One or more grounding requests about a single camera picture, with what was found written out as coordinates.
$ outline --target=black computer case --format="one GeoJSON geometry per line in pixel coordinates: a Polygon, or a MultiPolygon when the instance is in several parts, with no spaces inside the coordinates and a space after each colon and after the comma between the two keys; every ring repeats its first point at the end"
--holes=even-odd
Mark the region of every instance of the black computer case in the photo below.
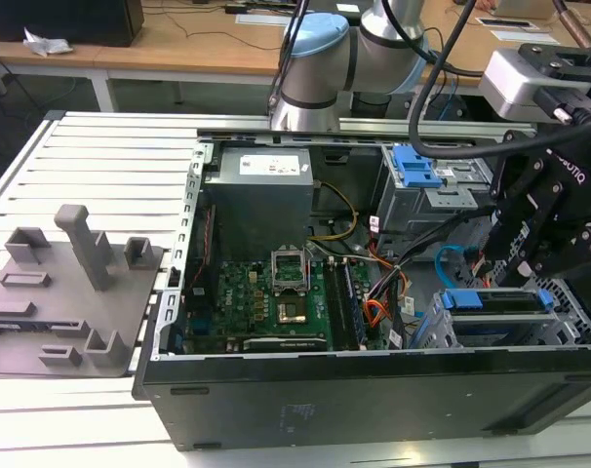
{"type": "Polygon", "coordinates": [[[72,44],[129,47],[143,24],[141,0],[0,0],[0,41],[24,29],[72,44]]]}

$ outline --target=blue drive latch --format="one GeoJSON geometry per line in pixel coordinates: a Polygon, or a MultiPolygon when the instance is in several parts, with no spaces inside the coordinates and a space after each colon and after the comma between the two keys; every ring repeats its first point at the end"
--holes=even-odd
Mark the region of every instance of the blue drive latch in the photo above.
{"type": "Polygon", "coordinates": [[[393,146],[393,162],[407,187],[439,188],[440,177],[432,171],[432,160],[419,156],[409,144],[393,146]]]}

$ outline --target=floor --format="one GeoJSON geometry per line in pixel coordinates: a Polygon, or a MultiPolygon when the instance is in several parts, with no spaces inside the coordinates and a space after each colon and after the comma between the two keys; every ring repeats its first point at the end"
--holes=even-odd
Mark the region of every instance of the floor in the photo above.
{"type": "MultiPolygon", "coordinates": [[[[24,92],[14,80],[7,80],[8,92],[0,97],[0,175],[10,165],[29,136],[41,121],[24,92]]],[[[41,108],[98,111],[92,85],[85,79],[20,76],[20,83],[41,108]]],[[[173,84],[135,80],[114,81],[115,95],[123,112],[163,112],[201,114],[262,115],[265,112],[268,87],[256,85],[224,85],[211,83],[183,84],[184,102],[174,103],[173,84]]],[[[387,118],[407,116],[407,101],[411,96],[394,96],[387,118]]],[[[380,96],[361,96],[365,102],[380,102],[380,96]]],[[[426,118],[436,119],[447,102],[447,96],[437,99],[426,118]]],[[[339,94],[339,115],[350,116],[350,94],[339,94]]],[[[458,119],[456,112],[463,108],[454,99],[446,112],[446,119],[458,119]]]]}

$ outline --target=yellow wire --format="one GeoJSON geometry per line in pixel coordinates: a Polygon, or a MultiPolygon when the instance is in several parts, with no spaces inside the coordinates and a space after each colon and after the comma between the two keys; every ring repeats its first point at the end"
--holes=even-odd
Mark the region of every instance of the yellow wire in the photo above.
{"type": "Polygon", "coordinates": [[[341,198],[341,200],[343,200],[346,203],[348,207],[350,207],[350,211],[352,212],[352,223],[345,232],[342,232],[340,234],[333,234],[329,236],[311,236],[309,237],[309,239],[311,241],[340,241],[341,239],[344,239],[345,237],[349,236],[354,231],[354,229],[356,229],[356,226],[358,224],[358,213],[356,213],[354,206],[350,203],[347,197],[341,193],[341,191],[338,188],[336,188],[334,185],[328,182],[321,182],[321,184],[326,185],[328,188],[330,188],[336,195],[338,195],[341,198]]]}

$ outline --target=metal bracket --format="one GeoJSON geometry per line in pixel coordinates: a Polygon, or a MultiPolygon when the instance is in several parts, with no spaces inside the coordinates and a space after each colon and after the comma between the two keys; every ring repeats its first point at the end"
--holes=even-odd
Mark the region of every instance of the metal bracket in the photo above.
{"type": "Polygon", "coordinates": [[[432,208],[442,208],[445,210],[478,208],[473,195],[464,187],[426,188],[424,191],[432,208]]]}

